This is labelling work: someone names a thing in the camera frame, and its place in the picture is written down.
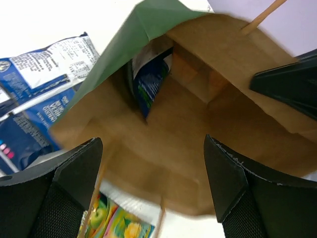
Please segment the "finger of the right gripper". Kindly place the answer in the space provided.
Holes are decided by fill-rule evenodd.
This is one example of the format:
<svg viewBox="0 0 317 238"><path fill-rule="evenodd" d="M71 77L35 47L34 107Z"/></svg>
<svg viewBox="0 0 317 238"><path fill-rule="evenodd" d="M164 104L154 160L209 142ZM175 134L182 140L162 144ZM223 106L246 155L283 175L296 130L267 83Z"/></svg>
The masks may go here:
<svg viewBox="0 0 317 238"><path fill-rule="evenodd" d="M297 57L299 60L256 73L249 89L283 102L317 119L317 51Z"/></svg>

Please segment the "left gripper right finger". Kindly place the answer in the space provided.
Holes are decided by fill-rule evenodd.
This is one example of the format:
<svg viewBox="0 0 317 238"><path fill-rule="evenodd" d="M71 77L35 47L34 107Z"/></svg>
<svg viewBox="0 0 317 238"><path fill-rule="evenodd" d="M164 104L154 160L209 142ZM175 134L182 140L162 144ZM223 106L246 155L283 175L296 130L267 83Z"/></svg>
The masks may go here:
<svg viewBox="0 0 317 238"><path fill-rule="evenodd" d="M207 135L204 158L217 221L227 238L314 238L317 183L237 153Z"/></svg>

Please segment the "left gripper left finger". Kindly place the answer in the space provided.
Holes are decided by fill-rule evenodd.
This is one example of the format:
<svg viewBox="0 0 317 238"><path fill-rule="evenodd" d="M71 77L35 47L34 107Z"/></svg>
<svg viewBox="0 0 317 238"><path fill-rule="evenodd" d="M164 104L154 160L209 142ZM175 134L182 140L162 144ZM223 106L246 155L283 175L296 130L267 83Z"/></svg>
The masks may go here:
<svg viewBox="0 0 317 238"><path fill-rule="evenodd" d="M2 238L75 238L88 210L103 153L92 138L76 148L0 178Z"/></svg>

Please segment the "green yellow candy packet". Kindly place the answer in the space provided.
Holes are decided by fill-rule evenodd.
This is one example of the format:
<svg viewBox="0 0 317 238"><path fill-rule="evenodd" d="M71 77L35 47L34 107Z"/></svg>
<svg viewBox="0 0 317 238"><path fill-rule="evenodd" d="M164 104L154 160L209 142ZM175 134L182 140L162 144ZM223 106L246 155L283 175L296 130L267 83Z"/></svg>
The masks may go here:
<svg viewBox="0 0 317 238"><path fill-rule="evenodd" d="M85 238L149 238L155 226L99 193L88 219Z"/></svg>

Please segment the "white blue snack packet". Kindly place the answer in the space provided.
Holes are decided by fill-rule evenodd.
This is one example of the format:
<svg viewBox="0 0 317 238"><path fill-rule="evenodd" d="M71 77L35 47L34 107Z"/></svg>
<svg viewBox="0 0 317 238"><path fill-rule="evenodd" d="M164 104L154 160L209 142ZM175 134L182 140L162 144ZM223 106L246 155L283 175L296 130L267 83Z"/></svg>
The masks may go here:
<svg viewBox="0 0 317 238"><path fill-rule="evenodd" d="M0 60L1 176L60 150L49 129L98 58L89 35L83 33Z"/></svg>

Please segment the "green paper bag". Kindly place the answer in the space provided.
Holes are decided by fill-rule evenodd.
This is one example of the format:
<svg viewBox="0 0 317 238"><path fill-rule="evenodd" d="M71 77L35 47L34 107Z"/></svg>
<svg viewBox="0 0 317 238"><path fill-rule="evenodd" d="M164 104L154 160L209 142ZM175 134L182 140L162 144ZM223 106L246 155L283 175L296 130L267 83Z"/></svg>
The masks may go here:
<svg viewBox="0 0 317 238"><path fill-rule="evenodd" d="M67 149L99 137L105 177L123 191L186 215L215 215L204 158L207 135L279 172L317 170L317 120L249 89L261 71L299 60L259 25L286 30L289 1L252 20L192 11L177 0L132 10L51 127ZM168 76L144 118L129 85L130 60L151 44L173 47Z"/></svg>

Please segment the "blue green chip packet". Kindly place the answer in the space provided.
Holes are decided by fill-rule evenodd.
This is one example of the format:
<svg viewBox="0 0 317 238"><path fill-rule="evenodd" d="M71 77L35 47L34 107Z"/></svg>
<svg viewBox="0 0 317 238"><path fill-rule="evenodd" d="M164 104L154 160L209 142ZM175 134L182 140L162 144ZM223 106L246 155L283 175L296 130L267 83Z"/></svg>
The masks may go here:
<svg viewBox="0 0 317 238"><path fill-rule="evenodd" d="M128 85L144 118L172 66L173 47L155 48L148 44L129 62Z"/></svg>

